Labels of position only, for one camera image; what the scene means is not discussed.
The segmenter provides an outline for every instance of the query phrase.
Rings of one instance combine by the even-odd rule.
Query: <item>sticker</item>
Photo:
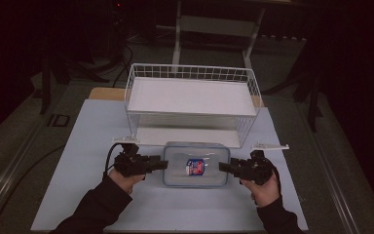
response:
[[[190,159],[186,165],[188,176],[202,176],[205,173],[204,159]]]

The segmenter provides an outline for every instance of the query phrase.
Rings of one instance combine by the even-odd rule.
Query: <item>person's left hand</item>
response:
[[[142,181],[145,178],[145,175],[132,175],[129,177],[124,177],[115,169],[111,170],[108,176],[110,176],[110,178],[128,194],[132,193],[132,187],[136,183]]]

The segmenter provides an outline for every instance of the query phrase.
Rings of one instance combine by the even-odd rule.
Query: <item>wire rack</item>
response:
[[[187,79],[213,82],[234,82],[246,84],[248,93],[254,107],[254,115],[204,115],[195,113],[163,113],[160,111],[149,111],[146,113],[134,113],[129,110],[132,88],[137,77]],[[163,128],[200,129],[200,130],[225,130],[231,129],[237,133],[238,147],[241,147],[253,125],[263,102],[257,85],[254,72],[251,69],[218,66],[197,66],[197,65],[172,65],[172,64],[143,64],[135,63],[131,66],[130,76],[125,93],[126,110],[129,117],[131,137],[137,138],[137,131],[140,127],[161,126]]]

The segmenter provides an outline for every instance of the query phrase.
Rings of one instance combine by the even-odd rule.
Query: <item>container lid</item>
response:
[[[230,150],[219,143],[171,141],[164,147],[168,167],[163,183],[174,187],[221,187],[227,174],[218,170],[218,163],[228,163]]]

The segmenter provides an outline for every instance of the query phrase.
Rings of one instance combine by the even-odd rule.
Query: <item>table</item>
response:
[[[31,227],[33,231],[54,229],[75,211],[82,196],[100,182],[111,138],[130,132],[124,103],[117,100],[123,94],[123,90],[96,88],[84,102]],[[266,107],[260,111],[247,139],[242,148],[231,149],[232,155],[248,158],[251,144],[257,141],[279,144]],[[139,153],[155,155],[162,154],[162,150],[162,146],[140,145]],[[298,215],[302,229],[308,229],[282,152],[267,151],[266,157],[280,172],[285,208]],[[248,190],[231,175],[222,188],[188,189],[168,188],[162,182],[162,172],[153,172],[135,186],[131,196],[133,202],[106,230],[228,233],[263,230]]]
[[[225,6],[224,14],[232,8],[251,9],[251,19],[234,19],[222,16],[208,16],[205,10],[198,15],[183,12],[185,4],[214,4],[212,1],[178,0],[175,21],[175,43],[172,64],[179,64],[181,56],[181,33],[200,32],[217,35],[229,35],[248,38],[243,50],[245,68],[251,69],[250,55],[256,39],[261,35],[274,36],[277,39],[307,39],[315,27],[327,1],[291,1],[291,0],[250,0],[218,1],[215,4]]]

